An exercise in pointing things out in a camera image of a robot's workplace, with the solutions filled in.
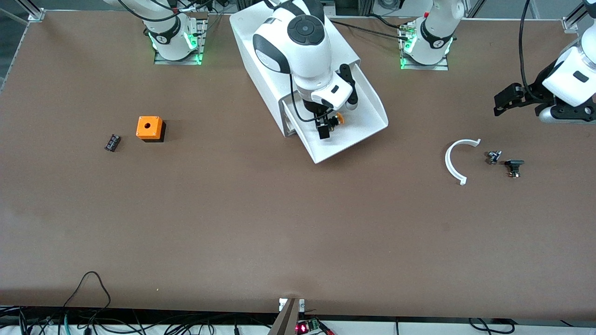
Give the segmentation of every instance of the white curved part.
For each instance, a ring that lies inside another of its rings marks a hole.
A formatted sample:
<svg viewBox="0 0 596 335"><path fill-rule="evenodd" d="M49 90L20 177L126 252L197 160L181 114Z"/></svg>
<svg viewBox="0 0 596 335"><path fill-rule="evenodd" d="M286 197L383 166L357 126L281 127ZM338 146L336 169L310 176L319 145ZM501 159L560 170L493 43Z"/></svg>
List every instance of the white curved part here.
<svg viewBox="0 0 596 335"><path fill-rule="evenodd" d="M453 150L453 148L459 144L467 144L471 145L472 147L477 147L480 144L480 138L478 139L478 141L474 141L473 139L461 139L459 141L455 141L453 144L451 144L451 146L449 147L449 149L447 149L447 152L445 153L445 165L447 165L447 170L449 170L451 175L460 180L460 185L465 185L465 182L468 178L466 178L461 173L457 172L457 170L453 167L453 164L451 163L451 150Z"/></svg>

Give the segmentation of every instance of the orange push button box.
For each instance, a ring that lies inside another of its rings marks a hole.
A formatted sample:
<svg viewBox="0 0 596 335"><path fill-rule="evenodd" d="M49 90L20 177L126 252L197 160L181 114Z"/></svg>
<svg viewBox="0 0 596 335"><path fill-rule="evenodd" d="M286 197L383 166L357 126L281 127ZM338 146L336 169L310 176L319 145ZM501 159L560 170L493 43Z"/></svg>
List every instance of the orange push button box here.
<svg viewBox="0 0 596 335"><path fill-rule="evenodd" d="M166 123L159 116L141 116L136 125L136 137L145 142L163 142Z"/></svg>

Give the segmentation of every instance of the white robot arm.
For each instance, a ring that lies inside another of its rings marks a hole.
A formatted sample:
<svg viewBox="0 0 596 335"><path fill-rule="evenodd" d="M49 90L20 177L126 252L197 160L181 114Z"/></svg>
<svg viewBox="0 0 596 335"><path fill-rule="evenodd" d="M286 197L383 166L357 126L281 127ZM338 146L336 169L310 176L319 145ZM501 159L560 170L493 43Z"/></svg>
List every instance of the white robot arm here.
<svg viewBox="0 0 596 335"><path fill-rule="evenodd" d="M358 102L349 66L331 68L331 44L325 31L325 24L331 22L319 0L267 4L273 13L254 33L254 51L269 70L290 75L306 109L315 115L305 120L296 110L297 116L304 122L315 121L319 137L328 138L329 131L342 123L341 114L330 114L344 106L354 109Z"/></svg>
<svg viewBox="0 0 596 335"><path fill-rule="evenodd" d="M181 60L197 48L197 21L184 13L175 15L167 0L104 0L110 5L126 6L127 10L146 18L153 47L167 60Z"/></svg>
<svg viewBox="0 0 596 335"><path fill-rule="evenodd" d="M428 16L419 17L413 22L414 33L403 51L420 64L440 62L447 54L455 28L463 17L462 0L433 0Z"/></svg>
<svg viewBox="0 0 596 335"><path fill-rule="evenodd" d="M583 0L595 19L580 38L541 71L529 92L513 83L495 96L495 116L529 104L541 104L536 115L546 123L596 123L596 0Z"/></svg>

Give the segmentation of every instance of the brown tabletop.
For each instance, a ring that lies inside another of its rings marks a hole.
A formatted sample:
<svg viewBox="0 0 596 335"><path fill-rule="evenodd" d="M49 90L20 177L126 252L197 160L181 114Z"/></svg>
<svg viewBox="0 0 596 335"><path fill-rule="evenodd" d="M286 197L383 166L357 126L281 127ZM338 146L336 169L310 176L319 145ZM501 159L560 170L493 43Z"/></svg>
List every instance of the brown tabletop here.
<svg viewBox="0 0 596 335"><path fill-rule="evenodd" d="M297 296L319 314L596 320L596 127L493 116L520 80L518 25L462 22L448 72L400 70L395 40L339 27L389 127L315 165L279 132L228 17L190 67L153 65L128 13L48 13L0 97L0 303L62 305L95 270L122 308L273 312ZM533 81L574 36L530 21L524 38ZM135 137L142 115L166 142ZM444 164L462 138L482 139L453 152L465 186ZM525 160L521 178L489 150ZM95 280L73 301L104 303Z"/></svg>

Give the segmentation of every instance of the power cord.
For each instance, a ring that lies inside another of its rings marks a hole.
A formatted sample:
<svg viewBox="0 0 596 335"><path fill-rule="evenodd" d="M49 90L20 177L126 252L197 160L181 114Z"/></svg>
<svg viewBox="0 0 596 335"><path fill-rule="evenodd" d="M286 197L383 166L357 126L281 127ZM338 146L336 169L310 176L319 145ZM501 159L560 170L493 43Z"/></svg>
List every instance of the power cord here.
<svg viewBox="0 0 596 335"><path fill-rule="evenodd" d="M298 108L296 108L296 100L294 99L294 79L292 79L291 73L290 73L290 95L292 96L292 105L294 105L294 111L296 112L296 116L302 122L313 122L314 120L318 120L318 119L320 119L326 115L329 115L333 112L333 109L329 108L330 110L326 111L323 115L313 117L312 119L308 119L308 120L302 119L302 116L300 116L300 114L298 113Z"/></svg>
<svg viewBox="0 0 596 335"><path fill-rule="evenodd" d="M478 321L480 321L480 323L484 326L484 328L480 328L477 325L474 324L473 320L474 319L478 319ZM480 330L480 331L485 331L488 333L488 335L492 335L493 333L495 334L503 334L503 335L507 335L507 334L511 334L516 330L516 326L514 324L511 324L511 329L508 331L501 331L501 330L494 330L488 327L488 325L486 324L486 322L484 320L482 320L481 318L469 318L468 322L470 323L470 326L472 326L474 329L476 330Z"/></svg>
<svg viewBox="0 0 596 335"><path fill-rule="evenodd" d="M398 25L391 24L391 23L387 22L387 20L385 20L385 19L384 19L382 16L380 16L380 15L376 15L376 14L374 14L374 13L370 13L370 14L369 14L369 15L367 15L367 16L370 16L370 17L376 17L376 18L377 18L377 19L379 19L381 22L383 22L383 24L384 24L384 25L386 25L386 26L389 26L389 27L391 27L391 28L394 28L394 29L398 29L398 30L399 30L399 26L398 26Z"/></svg>
<svg viewBox="0 0 596 335"><path fill-rule="evenodd" d="M381 32L375 31L375 30L370 30L370 29L366 29L366 28L354 26L354 25L349 24L349 23L343 23L343 22L334 21L334 20L330 20L330 21L332 23L335 23L335 24L340 24L342 26L346 26L346 27L358 29L358 30L361 30L361 31L367 32L367 33L377 34L377 35L381 35L381 36L387 36L387 37L391 37L391 38L396 38L396 39L400 39L402 41L407 41L408 40L408 38L405 37L405 36L391 35L391 34L387 34L387 33L381 33Z"/></svg>
<svg viewBox="0 0 596 335"><path fill-rule="evenodd" d="M523 62L523 26L524 26L524 21L526 20L526 13L527 13L527 8L530 5L530 1L531 0L526 0L526 4L523 7L523 12L521 13L521 19L520 19L520 33L519 33L519 40L517 43L517 47L519 49L519 53L520 53L520 71L521 71L521 82L523 84L524 89L526 90L526 92L534 99L537 101L543 101L542 99L537 98L534 93L532 93L532 91L530 91L530 88L527 84L527 80L526 80L526 68L524 66L524 62Z"/></svg>

